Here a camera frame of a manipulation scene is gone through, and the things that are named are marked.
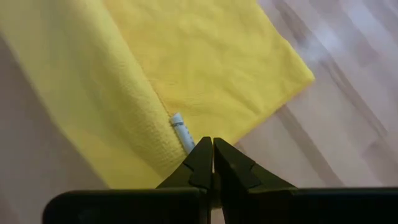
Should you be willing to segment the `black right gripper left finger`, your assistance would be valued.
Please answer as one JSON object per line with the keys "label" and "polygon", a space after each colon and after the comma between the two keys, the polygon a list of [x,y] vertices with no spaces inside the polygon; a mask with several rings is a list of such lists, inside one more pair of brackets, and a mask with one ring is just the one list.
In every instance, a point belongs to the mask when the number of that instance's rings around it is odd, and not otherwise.
{"label": "black right gripper left finger", "polygon": [[210,137],[203,137],[177,169],[157,188],[212,187],[213,145]]}

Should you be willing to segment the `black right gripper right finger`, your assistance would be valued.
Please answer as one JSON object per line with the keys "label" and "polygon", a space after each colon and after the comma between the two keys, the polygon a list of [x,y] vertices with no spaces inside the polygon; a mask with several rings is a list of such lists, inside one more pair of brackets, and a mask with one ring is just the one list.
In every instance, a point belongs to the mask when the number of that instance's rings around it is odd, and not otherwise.
{"label": "black right gripper right finger", "polygon": [[295,186],[266,170],[221,138],[214,138],[215,172],[226,224],[289,224]]}

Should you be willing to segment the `yellow microfiber towel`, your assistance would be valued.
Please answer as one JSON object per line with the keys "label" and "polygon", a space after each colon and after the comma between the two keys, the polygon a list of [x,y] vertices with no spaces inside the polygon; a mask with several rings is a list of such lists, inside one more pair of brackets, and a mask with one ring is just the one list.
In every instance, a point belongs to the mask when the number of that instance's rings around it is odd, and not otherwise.
{"label": "yellow microfiber towel", "polygon": [[112,188],[154,187],[195,141],[236,143],[314,79],[256,0],[0,0],[0,34]]}

